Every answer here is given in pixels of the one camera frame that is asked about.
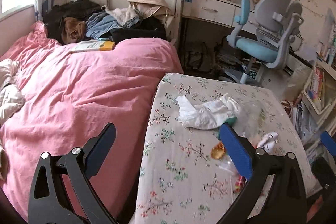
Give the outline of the white crumpled cloth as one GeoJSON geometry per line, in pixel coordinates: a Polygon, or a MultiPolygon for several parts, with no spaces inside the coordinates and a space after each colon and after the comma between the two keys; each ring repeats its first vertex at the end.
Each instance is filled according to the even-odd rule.
{"type": "Polygon", "coordinates": [[[11,59],[1,61],[1,126],[25,104],[24,96],[13,83],[18,65],[18,61],[11,59]]]}

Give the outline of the clear plastic bag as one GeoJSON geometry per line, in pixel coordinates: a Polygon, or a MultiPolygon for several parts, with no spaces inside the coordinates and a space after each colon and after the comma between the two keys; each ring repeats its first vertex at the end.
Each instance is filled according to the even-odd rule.
{"type": "Polygon", "coordinates": [[[252,144],[259,142],[266,119],[266,112],[259,100],[245,102],[241,106],[234,129],[239,136],[247,138],[252,144]]]}

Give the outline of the floral mattress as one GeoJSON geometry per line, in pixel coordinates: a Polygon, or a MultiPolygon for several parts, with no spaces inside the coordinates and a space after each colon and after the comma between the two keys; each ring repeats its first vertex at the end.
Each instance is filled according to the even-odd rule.
{"type": "Polygon", "coordinates": [[[272,91],[168,73],[158,85],[146,131],[135,223],[216,223],[234,202],[237,178],[211,157],[218,131],[186,128],[178,121],[177,97],[199,105],[224,95],[240,104],[262,104],[260,134],[278,134],[272,154],[294,153],[306,193],[314,193],[317,180],[303,145],[272,91]]]}

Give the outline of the red candy wrapper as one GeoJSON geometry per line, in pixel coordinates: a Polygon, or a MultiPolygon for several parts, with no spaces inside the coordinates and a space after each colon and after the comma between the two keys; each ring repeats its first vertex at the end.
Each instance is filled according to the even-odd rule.
{"type": "Polygon", "coordinates": [[[245,186],[245,182],[246,182],[245,177],[239,176],[235,181],[235,187],[233,189],[233,192],[236,194],[240,193],[245,186]]]}

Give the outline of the yellow white book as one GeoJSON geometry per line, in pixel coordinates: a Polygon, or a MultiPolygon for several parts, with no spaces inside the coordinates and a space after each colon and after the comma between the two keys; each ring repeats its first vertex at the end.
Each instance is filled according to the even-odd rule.
{"type": "Polygon", "coordinates": [[[75,47],[70,50],[70,53],[92,52],[92,51],[112,51],[116,43],[109,40],[87,40],[77,43],[75,47]]]}

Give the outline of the white bookshelf with books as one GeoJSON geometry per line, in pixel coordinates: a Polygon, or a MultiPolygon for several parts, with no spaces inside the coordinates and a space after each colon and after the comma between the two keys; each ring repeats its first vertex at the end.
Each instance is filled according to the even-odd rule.
{"type": "Polygon", "coordinates": [[[290,118],[306,150],[317,146],[319,134],[335,134],[335,30],[322,46],[290,118]]]}

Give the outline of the green cloth scrap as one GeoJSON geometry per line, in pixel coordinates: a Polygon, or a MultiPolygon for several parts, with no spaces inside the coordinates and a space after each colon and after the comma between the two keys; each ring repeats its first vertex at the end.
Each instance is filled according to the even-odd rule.
{"type": "Polygon", "coordinates": [[[237,121],[237,117],[232,116],[232,117],[227,118],[224,123],[227,123],[229,126],[233,127],[236,121],[237,121]]]}

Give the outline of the white desk with drawers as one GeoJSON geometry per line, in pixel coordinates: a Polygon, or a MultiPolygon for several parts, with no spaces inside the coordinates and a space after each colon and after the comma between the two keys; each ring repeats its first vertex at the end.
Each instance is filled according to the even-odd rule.
{"type": "MultiPolygon", "coordinates": [[[[195,18],[211,23],[231,27],[237,26],[235,16],[240,14],[241,3],[236,5],[221,0],[184,0],[182,15],[187,18],[195,18]]],[[[254,10],[251,8],[248,23],[240,31],[239,35],[256,40],[256,28],[254,10]]]]}

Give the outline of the beige bag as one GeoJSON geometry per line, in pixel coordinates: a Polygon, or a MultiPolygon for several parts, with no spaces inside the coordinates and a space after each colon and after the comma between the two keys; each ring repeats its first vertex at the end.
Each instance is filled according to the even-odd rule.
{"type": "Polygon", "coordinates": [[[140,11],[143,18],[151,16],[174,17],[173,12],[165,0],[126,0],[129,6],[140,11]]]}

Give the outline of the pink duvet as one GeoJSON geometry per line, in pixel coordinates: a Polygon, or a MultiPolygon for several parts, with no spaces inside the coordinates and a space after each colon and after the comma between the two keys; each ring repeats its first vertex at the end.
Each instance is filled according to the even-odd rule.
{"type": "Polygon", "coordinates": [[[141,165],[152,99],[166,73],[182,70],[176,49],[159,38],[135,38],[111,51],[72,53],[37,23],[1,59],[19,63],[16,84],[25,104],[1,127],[9,158],[1,188],[26,218],[41,153],[67,154],[97,136],[107,123],[117,137],[91,184],[117,217],[141,165]]]}

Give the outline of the white tissue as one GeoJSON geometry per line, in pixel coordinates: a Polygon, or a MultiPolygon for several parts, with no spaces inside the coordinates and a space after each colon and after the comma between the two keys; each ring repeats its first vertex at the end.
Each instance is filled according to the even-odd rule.
{"type": "Polygon", "coordinates": [[[242,107],[227,93],[214,101],[193,105],[186,96],[176,98],[179,106],[178,121],[188,128],[212,130],[219,128],[228,119],[237,118],[242,107]]]}

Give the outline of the pile of dark clothes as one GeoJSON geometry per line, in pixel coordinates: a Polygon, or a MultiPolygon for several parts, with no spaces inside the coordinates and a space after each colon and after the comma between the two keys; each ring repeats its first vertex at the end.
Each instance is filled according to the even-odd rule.
{"type": "Polygon", "coordinates": [[[108,9],[90,0],[77,0],[56,5],[42,12],[42,20],[49,38],[66,45],[84,40],[111,40],[119,43],[132,38],[157,37],[167,39],[163,20],[155,13],[161,6],[154,7],[131,3],[123,9],[108,9]]]}

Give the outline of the small white striped wrapper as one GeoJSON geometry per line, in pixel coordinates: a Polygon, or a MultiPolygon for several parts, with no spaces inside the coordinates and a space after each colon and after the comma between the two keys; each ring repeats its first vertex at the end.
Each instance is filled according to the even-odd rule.
{"type": "Polygon", "coordinates": [[[265,152],[272,152],[278,139],[278,133],[270,132],[265,134],[257,144],[257,148],[262,148],[265,152]]]}

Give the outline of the gold foil wrapper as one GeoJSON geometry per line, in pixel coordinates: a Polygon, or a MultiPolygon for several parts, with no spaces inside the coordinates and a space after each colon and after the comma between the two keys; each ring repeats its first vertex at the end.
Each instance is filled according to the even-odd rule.
{"type": "Polygon", "coordinates": [[[215,147],[211,150],[211,157],[215,160],[220,160],[226,155],[226,149],[224,144],[220,141],[215,147]]]}

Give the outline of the blue grey desk chair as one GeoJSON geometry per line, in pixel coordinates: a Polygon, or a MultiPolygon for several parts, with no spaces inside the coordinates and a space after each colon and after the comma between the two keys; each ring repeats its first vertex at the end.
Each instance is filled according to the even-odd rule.
{"type": "Polygon", "coordinates": [[[228,44],[248,55],[250,60],[244,72],[226,69],[225,81],[237,84],[260,86],[257,80],[249,77],[255,61],[269,69],[284,69],[290,45],[300,33],[303,24],[302,5],[292,0],[260,0],[255,6],[254,17],[258,25],[256,40],[240,36],[239,33],[248,23],[251,1],[241,0],[240,14],[235,16],[237,26],[226,37],[228,44]]]}

